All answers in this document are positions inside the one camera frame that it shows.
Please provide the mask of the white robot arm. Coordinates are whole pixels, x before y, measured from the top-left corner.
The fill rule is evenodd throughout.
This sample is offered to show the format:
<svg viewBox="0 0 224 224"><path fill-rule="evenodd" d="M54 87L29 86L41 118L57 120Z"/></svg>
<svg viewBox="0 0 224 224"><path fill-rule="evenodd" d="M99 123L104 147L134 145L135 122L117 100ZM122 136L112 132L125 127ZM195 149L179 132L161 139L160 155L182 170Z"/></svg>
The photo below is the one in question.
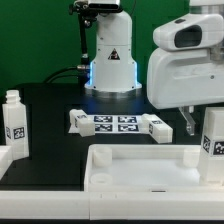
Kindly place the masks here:
<svg viewBox="0 0 224 224"><path fill-rule="evenodd" d="M119 0L87 0L97 17L97 53L88 92L119 97L141 88L131 55L132 20L109 7ZM147 69L147 97L157 109L177 108L194 133L190 108L224 102L224 0L190 0L188 14L153 32L157 49Z"/></svg>

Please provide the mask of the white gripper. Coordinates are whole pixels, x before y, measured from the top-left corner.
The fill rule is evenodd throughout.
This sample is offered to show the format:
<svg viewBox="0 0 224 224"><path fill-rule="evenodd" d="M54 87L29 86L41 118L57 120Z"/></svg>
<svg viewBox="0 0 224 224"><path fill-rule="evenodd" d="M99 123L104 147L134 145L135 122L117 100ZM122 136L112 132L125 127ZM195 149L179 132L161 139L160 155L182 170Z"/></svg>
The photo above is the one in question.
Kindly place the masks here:
<svg viewBox="0 0 224 224"><path fill-rule="evenodd" d="M193 106L224 102L224 62L212 61L206 49L158 48L148 63L147 97L157 109L180 107L186 131L194 136Z"/></svg>

